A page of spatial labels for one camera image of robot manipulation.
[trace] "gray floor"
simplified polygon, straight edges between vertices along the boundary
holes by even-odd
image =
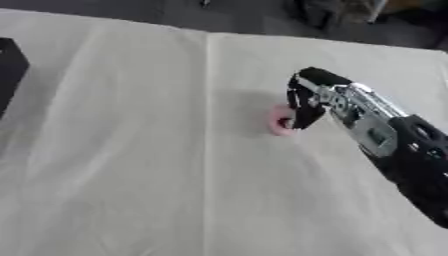
[[[0,0],[0,8],[117,18],[212,32],[287,35],[425,48],[434,31],[392,19],[386,24],[343,24],[331,33],[289,17],[284,0]],[[448,49],[448,43],[441,46]]]

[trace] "pink ring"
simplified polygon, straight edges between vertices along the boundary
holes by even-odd
[[[295,133],[293,129],[282,127],[278,121],[282,118],[292,117],[294,111],[287,105],[277,105],[269,111],[268,125],[271,132],[278,136],[290,136]]]

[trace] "robotic arm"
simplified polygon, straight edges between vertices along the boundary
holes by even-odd
[[[448,136],[366,85],[326,70],[295,74],[281,129],[306,129],[328,110],[367,158],[433,222],[448,228]]]

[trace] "black box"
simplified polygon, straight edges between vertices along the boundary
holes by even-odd
[[[29,66],[14,40],[0,38],[0,118]]]

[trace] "white tablecloth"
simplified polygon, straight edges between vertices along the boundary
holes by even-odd
[[[11,10],[0,36],[32,64],[0,123],[0,255],[446,254],[331,118],[265,125],[316,66],[448,131],[444,53]]]

